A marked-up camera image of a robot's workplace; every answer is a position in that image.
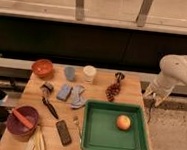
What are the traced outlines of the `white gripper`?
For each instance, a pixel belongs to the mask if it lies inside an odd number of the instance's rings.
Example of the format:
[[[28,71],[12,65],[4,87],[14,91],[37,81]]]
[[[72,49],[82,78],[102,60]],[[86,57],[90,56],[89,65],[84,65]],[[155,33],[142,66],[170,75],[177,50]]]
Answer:
[[[157,80],[154,80],[147,86],[146,92],[143,93],[143,96],[147,97],[148,95],[154,94],[156,100],[154,105],[159,106],[172,91],[172,87],[167,86],[164,83],[160,84]]]

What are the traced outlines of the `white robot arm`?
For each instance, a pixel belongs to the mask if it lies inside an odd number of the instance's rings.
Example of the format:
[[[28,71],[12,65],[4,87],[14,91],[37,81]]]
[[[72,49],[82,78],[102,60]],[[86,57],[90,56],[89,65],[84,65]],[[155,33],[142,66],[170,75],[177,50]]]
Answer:
[[[160,73],[147,86],[143,96],[156,94],[155,106],[169,96],[178,83],[187,85],[187,55],[165,55],[160,60]]]

